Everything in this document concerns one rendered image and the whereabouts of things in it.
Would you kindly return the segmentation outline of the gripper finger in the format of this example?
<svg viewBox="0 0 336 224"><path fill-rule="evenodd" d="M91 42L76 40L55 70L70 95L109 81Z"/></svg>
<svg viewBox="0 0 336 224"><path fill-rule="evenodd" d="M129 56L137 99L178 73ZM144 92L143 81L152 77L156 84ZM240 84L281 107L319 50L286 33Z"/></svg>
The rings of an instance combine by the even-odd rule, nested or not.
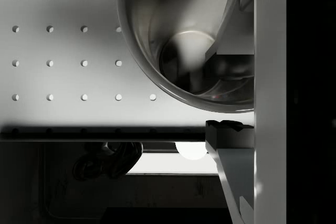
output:
<svg viewBox="0 0 336 224"><path fill-rule="evenodd" d="M227 0L215 41L205 53L205 77L254 76L254 0Z"/></svg>
<svg viewBox="0 0 336 224"><path fill-rule="evenodd" d="M205 146L216 163L233 224L254 224L254 127L208 120Z"/></svg>

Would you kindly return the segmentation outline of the black mug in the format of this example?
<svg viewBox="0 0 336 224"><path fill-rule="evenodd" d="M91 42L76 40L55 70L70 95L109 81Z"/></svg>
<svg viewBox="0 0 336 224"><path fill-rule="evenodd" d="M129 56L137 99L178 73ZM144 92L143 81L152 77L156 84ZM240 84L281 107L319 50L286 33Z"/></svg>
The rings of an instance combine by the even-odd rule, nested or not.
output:
<svg viewBox="0 0 336 224"><path fill-rule="evenodd" d="M254 51L229 45L241 0L117 0L131 55L173 98L219 113L254 106Z"/></svg>

